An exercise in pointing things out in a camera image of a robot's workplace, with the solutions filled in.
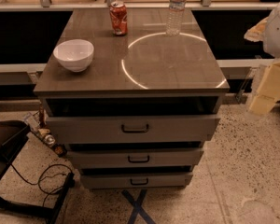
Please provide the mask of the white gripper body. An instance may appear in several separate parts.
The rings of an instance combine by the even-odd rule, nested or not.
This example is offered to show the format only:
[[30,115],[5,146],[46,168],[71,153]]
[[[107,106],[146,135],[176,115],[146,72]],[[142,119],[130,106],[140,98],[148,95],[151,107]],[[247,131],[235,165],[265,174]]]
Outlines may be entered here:
[[280,58],[280,3],[268,17],[263,37],[263,49],[274,58]]

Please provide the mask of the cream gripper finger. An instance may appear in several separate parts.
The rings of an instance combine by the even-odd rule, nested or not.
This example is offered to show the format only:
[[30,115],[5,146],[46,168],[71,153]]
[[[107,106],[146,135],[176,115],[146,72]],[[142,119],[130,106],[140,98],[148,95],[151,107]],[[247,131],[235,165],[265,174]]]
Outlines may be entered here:
[[247,111],[255,116],[266,115],[279,100],[280,60],[275,60],[264,69],[264,74]]
[[263,40],[264,31],[266,28],[268,18],[264,18],[256,25],[248,29],[244,35],[244,39],[251,42],[259,42]]

